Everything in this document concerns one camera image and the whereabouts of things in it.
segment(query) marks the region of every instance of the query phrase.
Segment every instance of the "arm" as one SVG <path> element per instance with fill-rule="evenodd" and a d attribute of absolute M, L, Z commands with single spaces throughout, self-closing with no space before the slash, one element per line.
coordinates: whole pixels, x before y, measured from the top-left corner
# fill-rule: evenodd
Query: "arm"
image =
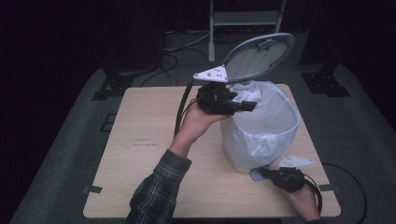
<path fill-rule="evenodd" d="M 191 145 L 212 123 L 227 118 L 223 115 L 208 115 L 196 103 L 189 107 L 177 135 L 153 174 L 134 192 L 126 223 L 172 222 L 180 182 L 191 165 L 187 159 Z"/>
<path fill-rule="evenodd" d="M 325 223 L 323 220 L 320 220 L 315 192 L 308 185 L 305 184 L 302 189 L 293 193 L 289 193 L 281 188 L 278 189 L 289 200 L 294 210 L 306 223 Z"/>

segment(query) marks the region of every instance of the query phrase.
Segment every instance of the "dark floor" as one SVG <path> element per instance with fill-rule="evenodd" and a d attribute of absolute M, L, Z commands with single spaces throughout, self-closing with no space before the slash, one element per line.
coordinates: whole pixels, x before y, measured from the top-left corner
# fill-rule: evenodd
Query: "dark floor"
<path fill-rule="evenodd" d="M 294 34 L 293 52 L 273 73 L 257 80 L 285 83 L 300 109 L 305 125 L 322 161 L 341 166 L 325 165 L 331 183 L 338 189 L 337 199 L 342 208 L 339 217 L 328 218 L 328 223 L 394 223 L 396 219 L 396 133 L 383 118 L 371 99 L 362 89 L 356 76 L 339 64 L 335 77 L 345 86 L 350 97 L 328 97 L 312 94 L 301 75 L 315 72 L 320 64 L 299 65 L 307 33 Z M 231 36 L 247 39 L 248 36 Z M 189 43 L 196 35 L 171 35 L 172 48 Z M 231 45 L 216 45 L 216 63 L 240 41 Z M 207 45 L 195 45 L 207 54 Z M 176 66 L 145 82 L 161 70 L 138 77 L 133 86 L 184 86 L 192 74 L 207 70 L 207 59 L 198 51 L 182 50 L 163 57 L 163 68 Z M 117 113 L 121 97 L 108 97 L 93 101 L 106 76 L 99 69 L 86 83 L 76 100 L 62 129 L 52 144 L 28 193 L 24 197 L 11 223 L 123 223 L 122 219 L 87 219 L 82 211 L 88 195 L 84 187 L 90 186 L 101 160 L 109 136 L 101 132 L 110 113 Z M 361 184 L 355 182 L 352 174 Z M 367 195 L 367 213 L 363 214 Z M 266 220 L 217 220 L 223 223 L 267 223 Z M 302 223 L 299 218 L 281 220 L 282 223 Z"/>

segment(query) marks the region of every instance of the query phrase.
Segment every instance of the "round lid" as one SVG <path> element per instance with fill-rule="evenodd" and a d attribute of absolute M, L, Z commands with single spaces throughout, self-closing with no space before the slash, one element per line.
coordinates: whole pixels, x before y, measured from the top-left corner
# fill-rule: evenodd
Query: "round lid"
<path fill-rule="evenodd" d="M 228 82 L 271 72 L 286 58 L 293 45 L 294 37 L 285 33 L 262 35 L 243 42 L 224 60 Z"/>

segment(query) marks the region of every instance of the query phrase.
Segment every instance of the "shirt sleeve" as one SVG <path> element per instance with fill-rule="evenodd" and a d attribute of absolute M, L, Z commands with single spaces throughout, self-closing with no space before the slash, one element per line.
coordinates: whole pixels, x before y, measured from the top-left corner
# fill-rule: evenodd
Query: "shirt sleeve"
<path fill-rule="evenodd" d="M 178 189 L 190 166 L 189 159 L 166 150 L 153 173 L 134 192 L 126 223 L 171 223 Z"/>

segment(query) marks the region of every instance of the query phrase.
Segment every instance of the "white plastic bag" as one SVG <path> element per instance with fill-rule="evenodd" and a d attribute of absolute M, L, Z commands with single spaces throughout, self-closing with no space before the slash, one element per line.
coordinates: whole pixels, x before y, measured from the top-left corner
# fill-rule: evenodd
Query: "white plastic bag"
<path fill-rule="evenodd" d="M 272 82 L 235 84 L 231 91 L 242 96 L 235 97 L 236 101 L 257 102 L 252 112 L 237 112 L 220 122 L 223 147 L 231 165 L 248 173 L 283 154 L 294 139 L 299 115 L 286 93 Z"/>

